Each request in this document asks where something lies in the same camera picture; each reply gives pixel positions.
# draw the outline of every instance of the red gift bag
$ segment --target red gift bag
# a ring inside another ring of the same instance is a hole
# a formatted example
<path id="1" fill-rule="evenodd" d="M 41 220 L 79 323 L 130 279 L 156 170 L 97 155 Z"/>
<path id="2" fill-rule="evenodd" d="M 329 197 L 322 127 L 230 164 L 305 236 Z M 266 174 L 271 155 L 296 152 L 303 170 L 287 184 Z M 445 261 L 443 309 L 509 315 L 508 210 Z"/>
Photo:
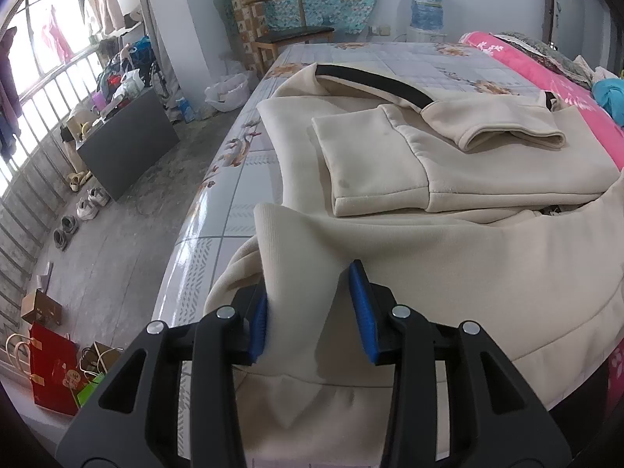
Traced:
<path id="1" fill-rule="evenodd" d="M 36 322 L 30 328 L 30 338 L 22 337 L 13 350 L 15 364 L 32 382 L 35 404 L 48 410 L 76 415 L 78 405 L 74 392 L 80 392 L 86 384 L 76 367 L 76 346 Z M 18 348 L 27 346 L 30 352 L 30 373 L 25 371 L 18 358 Z"/>

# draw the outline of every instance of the sneaker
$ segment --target sneaker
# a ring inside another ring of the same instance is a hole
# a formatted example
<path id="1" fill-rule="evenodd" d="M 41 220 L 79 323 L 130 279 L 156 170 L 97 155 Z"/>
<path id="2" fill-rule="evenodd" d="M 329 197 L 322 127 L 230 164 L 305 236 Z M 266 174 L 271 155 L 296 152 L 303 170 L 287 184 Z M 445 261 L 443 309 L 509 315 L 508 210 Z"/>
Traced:
<path id="1" fill-rule="evenodd" d="M 76 214 L 84 222 L 94 219 L 98 215 L 97 212 L 98 208 L 89 199 L 82 198 L 76 204 Z"/>
<path id="2" fill-rule="evenodd" d="M 65 235 L 65 232 L 61 229 L 54 229 L 52 237 L 54 238 L 54 246 L 63 251 L 67 246 L 67 236 Z"/>
<path id="3" fill-rule="evenodd" d="M 65 234 L 73 234 L 78 230 L 78 222 L 76 221 L 76 217 L 72 215 L 65 215 L 60 219 L 60 228 Z"/>
<path id="4" fill-rule="evenodd" d="M 104 191 L 104 188 L 90 188 L 89 200 L 96 206 L 104 207 L 110 200 L 110 195 Z"/>

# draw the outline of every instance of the white sneaker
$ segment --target white sneaker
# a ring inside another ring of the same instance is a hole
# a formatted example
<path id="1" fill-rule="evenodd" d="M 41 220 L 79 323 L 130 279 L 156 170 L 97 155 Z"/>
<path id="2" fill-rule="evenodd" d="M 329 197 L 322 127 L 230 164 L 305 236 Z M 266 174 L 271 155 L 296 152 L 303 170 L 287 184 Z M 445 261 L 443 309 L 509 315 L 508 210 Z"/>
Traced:
<path id="1" fill-rule="evenodd" d="M 97 212 L 98 208 L 89 199 L 82 198 L 76 204 L 76 214 L 84 222 L 94 219 Z"/>
<path id="2" fill-rule="evenodd" d="M 104 191 L 104 188 L 90 188 L 89 200 L 96 206 L 104 207 L 110 200 L 110 195 Z"/>

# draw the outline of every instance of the metal screw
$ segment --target metal screw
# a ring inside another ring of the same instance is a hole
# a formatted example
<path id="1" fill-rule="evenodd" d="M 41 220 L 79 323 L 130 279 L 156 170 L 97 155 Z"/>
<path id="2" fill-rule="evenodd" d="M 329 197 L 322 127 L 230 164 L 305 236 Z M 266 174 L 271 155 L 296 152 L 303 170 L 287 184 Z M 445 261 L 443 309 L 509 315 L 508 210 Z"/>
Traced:
<path id="1" fill-rule="evenodd" d="M 232 306 L 222 306 L 216 310 L 216 317 L 224 320 L 232 318 L 236 314 L 236 310 Z"/>
<path id="2" fill-rule="evenodd" d="M 462 329 L 464 330 L 464 333 L 474 335 L 479 333 L 481 327 L 479 327 L 479 324 L 476 322 L 468 321 L 464 322 Z"/>
<path id="3" fill-rule="evenodd" d="M 392 308 L 392 316 L 395 316 L 397 318 L 407 318 L 410 316 L 410 309 L 407 306 L 394 306 L 394 308 Z"/>
<path id="4" fill-rule="evenodd" d="M 160 320 L 155 320 L 147 325 L 148 334 L 160 334 L 165 328 L 165 323 Z"/>

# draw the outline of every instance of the chair seat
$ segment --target chair seat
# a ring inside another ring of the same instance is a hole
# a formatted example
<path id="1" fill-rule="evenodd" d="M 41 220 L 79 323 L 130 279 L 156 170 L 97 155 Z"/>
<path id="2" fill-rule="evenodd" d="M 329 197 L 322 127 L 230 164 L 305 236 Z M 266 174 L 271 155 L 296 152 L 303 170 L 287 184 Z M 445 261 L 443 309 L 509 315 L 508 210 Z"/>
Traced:
<path id="1" fill-rule="evenodd" d="M 333 32 L 329 26 L 306 26 L 303 28 L 287 28 L 286 30 L 271 30 L 266 35 L 258 37 L 256 42 L 274 44 L 282 40 L 296 39 L 297 37 L 308 37 L 320 33 Z"/>

